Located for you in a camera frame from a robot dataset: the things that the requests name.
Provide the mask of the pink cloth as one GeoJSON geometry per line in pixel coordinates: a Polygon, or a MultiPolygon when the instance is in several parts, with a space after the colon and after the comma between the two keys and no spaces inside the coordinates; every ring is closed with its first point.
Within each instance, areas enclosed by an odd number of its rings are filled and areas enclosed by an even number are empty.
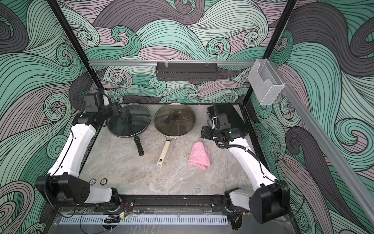
{"type": "Polygon", "coordinates": [[[202,170],[206,170],[210,166],[211,152],[202,141],[193,144],[189,156],[188,163],[198,166],[202,170]]]}

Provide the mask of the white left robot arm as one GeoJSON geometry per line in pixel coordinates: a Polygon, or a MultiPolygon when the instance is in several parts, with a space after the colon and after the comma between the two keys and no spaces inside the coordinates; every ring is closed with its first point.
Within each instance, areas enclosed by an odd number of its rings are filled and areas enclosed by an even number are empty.
{"type": "Polygon", "coordinates": [[[100,188],[79,178],[80,168],[90,142],[98,129],[111,117],[119,116],[120,106],[111,102],[104,89],[84,96],[84,111],[72,122],[70,135],[57,161],[35,186],[51,206],[84,204],[120,205],[115,188],[100,188]]]}

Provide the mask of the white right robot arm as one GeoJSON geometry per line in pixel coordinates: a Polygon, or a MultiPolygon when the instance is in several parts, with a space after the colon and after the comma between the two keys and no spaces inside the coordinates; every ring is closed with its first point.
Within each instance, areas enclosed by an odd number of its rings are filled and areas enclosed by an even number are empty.
{"type": "Polygon", "coordinates": [[[228,193],[230,203],[252,213],[260,224],[274,220],[290,212],[290,188],[285,181],[278,180],[257,159],[245,134],[232,128],[227,114],[210,114],[210,129],[202,128],[201,137],[215,142],[220,149],[228,149],[237,159],[253,187],[253,195],[243,189],[228,193]]]}

